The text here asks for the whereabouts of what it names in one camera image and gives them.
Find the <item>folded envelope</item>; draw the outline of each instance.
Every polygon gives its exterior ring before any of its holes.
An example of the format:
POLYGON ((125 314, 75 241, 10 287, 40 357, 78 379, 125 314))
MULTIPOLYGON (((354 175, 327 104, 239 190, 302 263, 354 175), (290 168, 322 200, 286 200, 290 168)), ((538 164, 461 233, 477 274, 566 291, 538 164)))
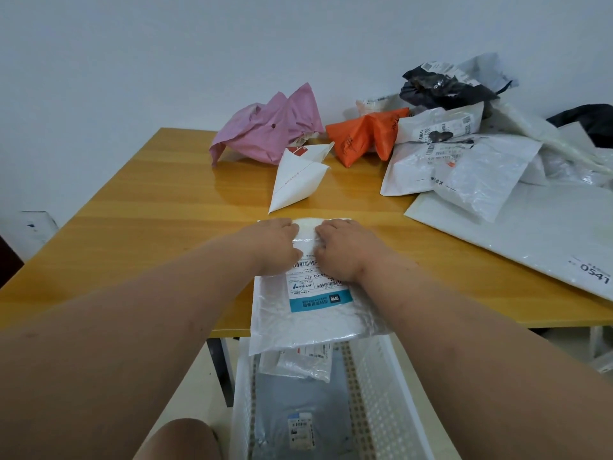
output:
POLYGON ((323 131, 313 90, 306 83, 289 98, 279 92, 265 105, 254 103, 237 111, 213 138, 209 152, 213 165, 226 146, 249 158, 279 164, 291 141, 323 131))
POLYGON ((276 170, 269 214, 306 199, 317 190, 329 166, 322 164, 334 143, 288 147, 276 170))

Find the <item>white plastic basket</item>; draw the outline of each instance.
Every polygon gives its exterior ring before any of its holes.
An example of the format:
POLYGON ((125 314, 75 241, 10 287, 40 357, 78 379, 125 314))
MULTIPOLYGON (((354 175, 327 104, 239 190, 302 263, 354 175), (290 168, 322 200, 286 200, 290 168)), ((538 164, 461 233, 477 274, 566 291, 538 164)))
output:
MULTIPOLYGON (((361 397, 359 402, 364 406, 364 413, 351 411, 360 458, 434 460, 389 336, 353 340, 348 348, 352 357, 352 366, 347 369, 350 395, 353 401, 361 397), (363 423, 368 423, 365 431, 363 423), (364 449, 365 437, 370 447, 364 449)), ((232 412, 231 460, 247 459, 249 443, 254 441, 253 365, 249 338, 242 337, 232 412)))

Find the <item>forearm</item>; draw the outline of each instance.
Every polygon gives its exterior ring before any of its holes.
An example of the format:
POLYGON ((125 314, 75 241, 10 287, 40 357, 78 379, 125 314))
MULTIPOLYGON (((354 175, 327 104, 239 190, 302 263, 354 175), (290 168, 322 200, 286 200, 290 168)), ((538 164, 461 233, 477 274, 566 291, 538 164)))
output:
POLYGON ((0 457, 134 455, 256 274, 228 238, 0 335, 0 457))
POLYGON ((593 370, 400 257, 361 282, 463 458, 611 456, 613 389, 593 370))

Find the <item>barcode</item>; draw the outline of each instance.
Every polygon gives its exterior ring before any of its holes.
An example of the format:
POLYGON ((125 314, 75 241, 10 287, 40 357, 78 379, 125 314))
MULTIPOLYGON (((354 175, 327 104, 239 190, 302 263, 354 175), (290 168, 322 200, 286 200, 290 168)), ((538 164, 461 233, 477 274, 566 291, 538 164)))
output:
POLYGON ((316 289, 320 289, 322 287, 327 287, 327 286, 340 286, 341 284, 342 284, 341 281, 322 282, 321 284, 317 284, 316 289))
POLYGON ((294 268, 298 268, 301 266, 313 266, 317 264, 317 260, 305 260, 305 261, 299 261, 294 265, 294 268))

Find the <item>leg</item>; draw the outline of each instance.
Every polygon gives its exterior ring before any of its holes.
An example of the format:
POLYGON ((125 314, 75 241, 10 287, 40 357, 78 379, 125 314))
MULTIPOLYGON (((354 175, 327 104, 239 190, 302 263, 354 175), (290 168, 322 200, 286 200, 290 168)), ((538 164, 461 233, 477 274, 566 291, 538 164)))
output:
POLYGON ((225 339, 207 339, 208 351, 211 353, 217 379, 226 399, 226 406, 234 406, 234 376, 230 364, 230 354, 225 339))
POLYGON ((603 348, 602 326, 592 326, 590 328, 590 360, 599 356, 603 348))
POLYGON ((134 460, 221 460, 213 430, 193 418, 174 419, 145 442, 134 460))

